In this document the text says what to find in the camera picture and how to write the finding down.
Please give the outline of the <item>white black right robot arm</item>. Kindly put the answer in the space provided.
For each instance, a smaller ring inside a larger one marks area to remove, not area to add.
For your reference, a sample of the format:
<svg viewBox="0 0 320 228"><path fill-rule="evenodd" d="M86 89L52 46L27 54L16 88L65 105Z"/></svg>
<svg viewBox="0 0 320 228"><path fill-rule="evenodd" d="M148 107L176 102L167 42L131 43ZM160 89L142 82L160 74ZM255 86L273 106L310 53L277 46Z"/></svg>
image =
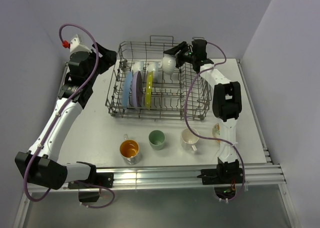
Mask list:
<svg viewBox="0 0 320 228"><path fill-rule="evenodd" d="M236 125L242 111L241 85L230 81L218 69L218 64L207 57L207 42L195 39L191 44L183 41L163 52L163 69L179 68L185 63L197 73L194 81L202 77L213 88L212 110L218 119L219 133L212 139L219 143L217 166L201 175L210 184L245 184L243 159L236 148Z"/></svg>

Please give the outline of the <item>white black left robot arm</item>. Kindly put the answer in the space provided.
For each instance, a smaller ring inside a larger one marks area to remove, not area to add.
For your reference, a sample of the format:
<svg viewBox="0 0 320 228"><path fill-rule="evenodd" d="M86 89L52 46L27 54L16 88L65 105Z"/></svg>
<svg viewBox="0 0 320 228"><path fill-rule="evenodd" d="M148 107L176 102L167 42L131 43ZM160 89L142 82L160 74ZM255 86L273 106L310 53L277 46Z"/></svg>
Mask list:
<svg viewBox="0 0 320 228"><path fill-rule="evenodd" d="M86 188L96 185L95 165L86 162L58 163L62 144L91 97L97 76L108 71L117 61L115 51L100 44L96 46L100 56L93 49L71 42L69 71L58 93L54 111L35 143L26 153L18 152L14 160L24 185L30 183L53 190L76 181Z"/></svg>

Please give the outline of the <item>lilac plastic plate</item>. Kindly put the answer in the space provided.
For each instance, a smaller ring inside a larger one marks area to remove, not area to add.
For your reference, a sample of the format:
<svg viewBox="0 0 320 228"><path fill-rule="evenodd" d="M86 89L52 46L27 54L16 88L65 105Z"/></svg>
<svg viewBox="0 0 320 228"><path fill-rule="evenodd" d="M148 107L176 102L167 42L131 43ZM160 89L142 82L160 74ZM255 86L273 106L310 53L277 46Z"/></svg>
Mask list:
<svg viewBox="0 0 320 228"><path fill-rule="evenodd" d="M131 84L131 98L132 106L134 108L139 108L142 106L142 97L143 97L143 81L140 71L137 71L133 74L132 84Z"/></svg>

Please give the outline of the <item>white bowl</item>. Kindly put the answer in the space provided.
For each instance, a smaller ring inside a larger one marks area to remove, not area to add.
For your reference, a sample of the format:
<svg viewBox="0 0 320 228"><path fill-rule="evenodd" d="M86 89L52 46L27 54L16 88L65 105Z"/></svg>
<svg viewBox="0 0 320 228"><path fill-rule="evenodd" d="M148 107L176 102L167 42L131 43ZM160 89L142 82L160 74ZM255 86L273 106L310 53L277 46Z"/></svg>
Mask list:
<svg viewBox="0 0 320 228"><path fill-rule="evenodd" d="M143 69L144 69L144 62L143 61L136 61L131 67L131 71L133 73L136 73L138 71L143 72Z"/></svg>
<svg viewBox="0 0 320 228"><path fill-rule="evenodd" d="M162 58L161 63L163 72L167 75L172 75L176 68L176 58L174 56L165 55Z"/></svg>
<svg viewBox="0 0 320 228"><path fill-rule="evenodd" d="M146 67L146 70L148 73L150 73L150 72L153 73L153 82L157 82L158 81L159 62L158 61L151 62Z"/></svg>

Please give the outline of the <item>green polka-dot plate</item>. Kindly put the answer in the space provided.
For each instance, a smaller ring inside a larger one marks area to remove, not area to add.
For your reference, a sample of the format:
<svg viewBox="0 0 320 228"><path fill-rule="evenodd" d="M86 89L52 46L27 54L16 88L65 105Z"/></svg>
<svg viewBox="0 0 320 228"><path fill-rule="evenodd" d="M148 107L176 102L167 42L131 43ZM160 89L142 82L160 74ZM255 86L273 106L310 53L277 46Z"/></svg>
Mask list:
<svg viewBox="0 0 320 228"><path fill-rule="evenodd" d="M151 98L152 98L152 84L153 83L153 72L148 72L146 80L146 89L145 89L145 107L150 110L151 108Z"/></svg>

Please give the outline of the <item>blue plastic plate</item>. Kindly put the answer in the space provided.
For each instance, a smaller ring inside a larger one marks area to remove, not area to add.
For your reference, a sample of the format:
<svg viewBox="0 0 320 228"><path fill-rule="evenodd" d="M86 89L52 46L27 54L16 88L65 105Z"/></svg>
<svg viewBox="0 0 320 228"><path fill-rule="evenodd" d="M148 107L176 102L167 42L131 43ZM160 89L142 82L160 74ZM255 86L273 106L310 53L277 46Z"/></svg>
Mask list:
<svg viewBox="0 0 320 228"><path fill-rule="evenodd" d="M132 77L133 77L133 74L132 72L130 71L127 75L126 75L126 78L125 78L125 81L124 81L124 89L123 89L123 95L122 95L122 100L121 100L121 104L122 104L122 108L124 110L127 109L128 107L128 102L129 102L129 94L130 94L130 88L131 88L131 82L132 82Z"/></svg>

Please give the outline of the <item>floral painted bowl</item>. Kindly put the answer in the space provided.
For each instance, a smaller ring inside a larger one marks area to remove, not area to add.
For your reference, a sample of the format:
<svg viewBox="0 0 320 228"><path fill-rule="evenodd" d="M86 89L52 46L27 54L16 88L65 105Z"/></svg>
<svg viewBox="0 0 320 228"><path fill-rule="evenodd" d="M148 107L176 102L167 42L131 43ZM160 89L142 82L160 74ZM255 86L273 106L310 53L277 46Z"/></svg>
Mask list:
<svg viewBox="0 0 320 228"><path fill-rule="evenodd" d="M219 123L216 123L212 128L212 137L215 138L215 141L219 144L221 138L221 131Z"/></svg>

